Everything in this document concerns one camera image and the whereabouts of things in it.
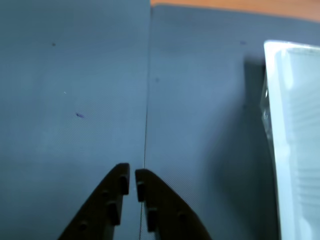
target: white object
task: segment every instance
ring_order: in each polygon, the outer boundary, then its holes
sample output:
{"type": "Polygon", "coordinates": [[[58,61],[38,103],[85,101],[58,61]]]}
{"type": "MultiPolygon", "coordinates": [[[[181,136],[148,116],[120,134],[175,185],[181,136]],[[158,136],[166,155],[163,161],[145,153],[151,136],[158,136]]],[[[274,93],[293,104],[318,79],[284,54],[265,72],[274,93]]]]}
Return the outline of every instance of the white object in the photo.
{"type": "Polygon", "coordinates": [[[320,48],[264,43],[282,240],[320,240],[320,48]]]}

